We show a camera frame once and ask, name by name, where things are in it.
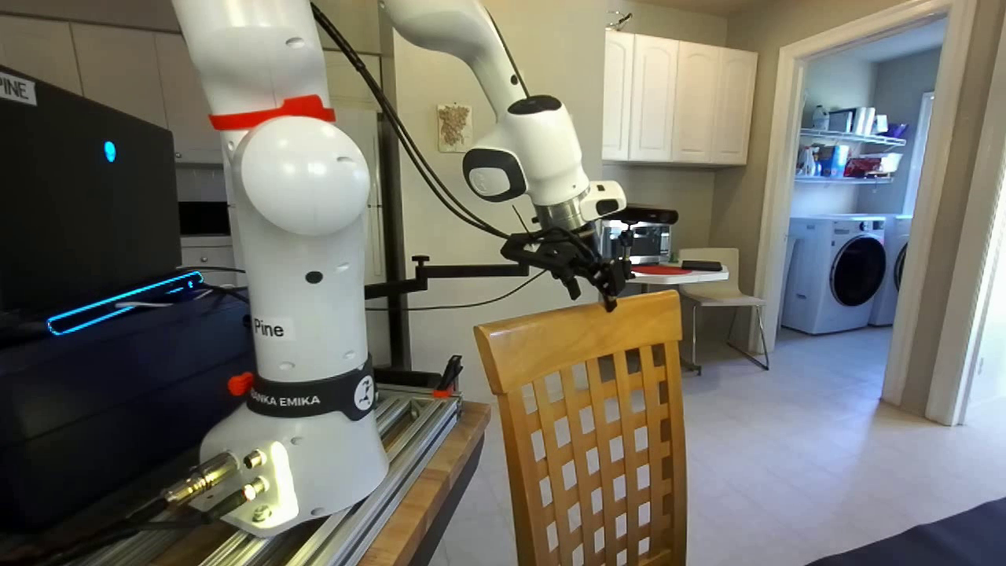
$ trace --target shelf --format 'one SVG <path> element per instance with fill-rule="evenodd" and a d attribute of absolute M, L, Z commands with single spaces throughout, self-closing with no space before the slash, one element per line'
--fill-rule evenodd
<path fill-rule="evenodd" d="M 905 139 L 892 139 L 892 135 L 857 135 L 857 133 L 804 133 L 801 141 L 816 141 L 816 144 L 882 144 L 882 148 L 905 148 Z"/>
<path fill-rule="evenodd" d="M 874 176 L 874 181 L 864 181 L 864 176 L 797 176 L 797 187 L 887 187 L 892 182 L 892 176 Z"/>

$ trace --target white robotic arm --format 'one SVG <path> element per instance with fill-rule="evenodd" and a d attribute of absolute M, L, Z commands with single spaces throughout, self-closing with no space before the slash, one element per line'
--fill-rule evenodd
<path fill-rule="evenodd" d="M 530 196 L 544 230 L 585 230 L 623 211 L 620 182 L 590 182 L 562 100 L 530 94 L 477 0 L 384 0 L 392 29 L 417 47 L 465 60 L 497 128 L 465 155 L 465 181 L 488 200 Z"/>
<path fill-rule="evenodd" d="M 335 126 L 310 0 L 174 5 L 223 135 L 257 364 L 236 385 L 246 406 L 205 436 L 193 496 L 271 539 L 351 506 L 388 475 L 364 344 L 369 167 Z M 497 133 L 465 155 L 465 176 L 490 200 L 530 196 L 541 220 L 539 236 L 503 254 L 551 269 L 566 287 L 589 275 L 604 288 L 604 271 L 578 258 L 585 247 L 569 233 L 626 209 L 626 196 L 589 182 L 566 106 L 525 94 L 474 0 L 384 0 L 384 10 L 409 40 L 463 58 L 494 105 Z"/>

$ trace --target kitchen cabinet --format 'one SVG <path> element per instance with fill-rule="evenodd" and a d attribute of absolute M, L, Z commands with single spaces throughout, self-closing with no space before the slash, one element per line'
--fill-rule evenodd
<path fill-rule="evenodd" d="M 160 58 L 151 31 L 74 25 L 85 97 L 166 128 Z"/>
<path fill-rule="evenodd" d="M 0 66 L 81 94 L 71 21 L 0 16 Z"/>
<path fill-rule="evenodd" d="M 748 161 L 756 55 L 623 31 L 604 55 L 604 161 Z"/>
<path fill-rule="evenodd" d="M 159 66 L 178 163 L 223 163 L 222 135 L 212 128 L 212 105 L 179 36 L 159 36 Z"/>
<path fill-rule="evenodd" d="M 677 47 L 607 31 L 604 156 L 670 161 Z"/>

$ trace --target wooden chair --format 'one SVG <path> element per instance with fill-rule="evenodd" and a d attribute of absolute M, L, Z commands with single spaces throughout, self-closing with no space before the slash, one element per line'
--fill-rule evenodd
<path fill-rule="evenodd" d="M 474 327 L 499 403 L 523 566 L 685 566 L 678 295 Z"/>

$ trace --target cable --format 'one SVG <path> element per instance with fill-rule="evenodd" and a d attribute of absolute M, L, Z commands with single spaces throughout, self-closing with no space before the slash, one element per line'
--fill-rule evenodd
<path fill-rule="evenodd" d="M 516 211 L 516 205 L 513 205 L 513 217 L 523 222 L 525 233 L 531 233 L 523 211 Z"/>
<path fill-rule="evenodd" d="M 482 300 L 482 301 L 460 301 L 460 306 L 422 306 L 422 307 L 403 307 L 403 313 L 465 313 L 465 307 L 485 307 L 485 306 L 494 306 L 494 301 L 503 301 L 516 294 L 523 294 L 525 287 L 531 287 L 534 279 L 541 279 L 546 271 L 539 271 L 534 277 L 530 277 L 525 284 L 513 287 L 509 294 L 503 295 L 494 295 L 494 300 Z"/>
<path fill-rule="evenodd" d="M 60 547 L 44 547 L 42 554 L 22 554 L 22 557 L 4 557 L 4 566 L 60 566 L 60 563 L 75 563 L 113 542 L 132 539 L 140 535 L 153 515 L 160 515 L 166 510 L 163 496 L 153 496 L 149 502 L 141 502 L 140 510 L 132 510 L 128 515 L 85 535 L 75 539 L 71 545 Z"/>
<path fill-rule="evenodd" d="M 371 68 L 364 66 L 364 60 L 358 58 L 358 51 L 347 40 L 347 36 L 326 19 L 326 13 L 320 13 L 311 2 L 314 21 L 326 31 L 332 40 L 338 40 L 338 47 L 347 55 L 347 60 L 351 64 L 351 68 L 364 78 L 369 91 L 375 94 L 375 100 L 381 105 L 381 110 L 388 114 L 403 152 L 409 155 L 409 161 L 415 163 L 417 176 L 428 182 L 428 188 L 435 191 L 435 199 L 463 222 L 490 233 L 497 240 L 507 240 L 503 230 L 497 230 L 494 222 L 482 220 L 472 209 L 465 209 L 436 176 L 436 169 L 425 161 L 425 155 L 417 152 L 415 139 L 409 135 L 405 122 L 399 120 L 397 106 L 388 100 L 388 94 L 381 91 L 377 78 L 371 77 Z"/>
<path fill-rule="evenodd" d="M 250 287 L 215 287 L 215 284 L 202 284 L 202 287 L 215 295 L 234 295 L 240 301 L 250 301 Z"/>
<path fill-rule="evenodd" d="M 236 269 L 236 264 L 179 264 L 179 271 L 223 271 L 223 275 L 246 275 L 246 269 Z"/>

